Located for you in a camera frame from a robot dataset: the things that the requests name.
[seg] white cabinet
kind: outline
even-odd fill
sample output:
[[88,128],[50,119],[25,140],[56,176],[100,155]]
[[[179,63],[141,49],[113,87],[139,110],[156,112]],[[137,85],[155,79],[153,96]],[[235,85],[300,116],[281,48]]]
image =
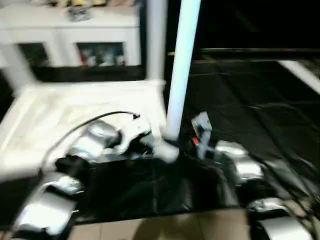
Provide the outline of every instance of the white cabinet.
[[[68,54],[70,66],[140,64],[140,43],[138,28],[73,28],[61,29],[62,42]],[[101,52],[103,63],[97,62]]]
[[18,44],[29,62],[30,58],[39,58],[38,62],[34,63],[36,66],[41,66],[41,60],[47,61],[47,64],[43,64],[50,67],[67,65],[55,29],[10,29],[10,33],[14,43]]
[[69,21],[66,11],[16,3],[0,9],[0,21],[36,66],[140,65],[136,7],[91,8],[91,19],[79,22]]

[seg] toy on shelf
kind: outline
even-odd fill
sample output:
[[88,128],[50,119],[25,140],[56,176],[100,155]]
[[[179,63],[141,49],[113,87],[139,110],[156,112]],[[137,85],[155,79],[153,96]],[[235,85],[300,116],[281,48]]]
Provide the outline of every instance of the toy on shelf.
[[109,0],[108,6],[115,7],[115,6],[126,6],[126,7],[132,7],[135,5],[135,0]]

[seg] white pillar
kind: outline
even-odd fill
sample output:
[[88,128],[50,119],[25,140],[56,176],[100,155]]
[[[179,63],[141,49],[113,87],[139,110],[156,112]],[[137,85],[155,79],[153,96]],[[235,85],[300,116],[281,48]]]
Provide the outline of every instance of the white pillar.
[[38,81],[30,71],[29,65],[23,57],[18,46],[14,44],[10,33],[0,22],[0,54],[2,54],[6,66],[3,71],[5,77],[17,96],[20,91],[29,85],[37,84]]
[[147,2],[146,78],[148,80],[164,79],[167,8],[167,0],[148,0]]
[[184,109],[201,0],[182,0],[175,45],[166,135],[177,139]]

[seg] beige floor tile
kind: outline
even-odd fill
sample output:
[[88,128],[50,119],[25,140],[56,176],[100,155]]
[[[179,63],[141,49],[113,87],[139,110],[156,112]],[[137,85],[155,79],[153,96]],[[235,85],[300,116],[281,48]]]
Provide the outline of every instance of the beige floor tile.
[[101,226],[101,224],[75,226],[69,240],[100,240]]
[[0,239],[1,240],[7,240],[7,239],[10,239],[10,237],[11,237],[11,232],[4,233],[3,231],[0,231]]
[[197,215],[182,214],[104,223],[101,240],[201,240]]
[[198,214],[203,240],[250,240],[245,211],[217,210]]

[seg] wire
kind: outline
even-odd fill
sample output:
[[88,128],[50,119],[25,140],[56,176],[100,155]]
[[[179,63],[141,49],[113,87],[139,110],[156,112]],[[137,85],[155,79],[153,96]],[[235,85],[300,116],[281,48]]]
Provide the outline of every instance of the wire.
[[82,128],[83,126],[93,122],[93,121],[96,121],[100,118],[103,118],[103,117],[107,117],[107,116],[110,116],[110,115],[115,115],[115,114],[131,114],[133,115],[134,118],[138,118],[140,115],[137,114],[137,113],[134,113],[134,112],[131,112],[131,111],[112,111],[112,112],[107,112],[107,113],[104,113],[104,114],[101,114],[101,115],[98,115],[98,116],[95,116],[93,118],[90,118],[86,121],[84,121],[83,123],[75,126],[74,128],[72,128],[71,130],[69,130],[65,135],[63,135],[55,144],[53,144],[47,151],[46,153],[44,154],[43,158],[42,158],[42,161],[41,161],[41,166],[39,168],[39,171],[38,171],[38,176],[41,177],[43,175],[43,169],[48,161],[48,158],[50,156],[50,154],[69,136],[71,135],[73,132],[75,132],[76,130]]
[[268,172],[271,173],[271,175],[274,177],[274,179],[276,180],[276,182],[283,188],[285,189],[290,197],[292,198],[292,200],[298,204],[300,206],[300,208],[304,211],[305,215],[306,215],[306,219],[310,222],[311,227],[312,227],[312,232],[311,234],[314,236],[314,239],[318,239],[317,236],[317,229],[316,229],[316,225],[315,225],[315,221],[314,221],[314,214],[312,210],[307,210],[306,207],[301,203],[301,201],[299,200],[299,197],[289,188],[284,186],[283,180],[279,177],[279,175],[277,174],[277,172],[274,170],[274,168],[272,166],[270,166],[268,163],[266,163],[266,161],[264,161],[262,158],[258,157],[255,154],[250,153],[249,154],[254,160],[256,160],[257,162],[259,162],[260,164],[262,164],[265,168],[267,168]]

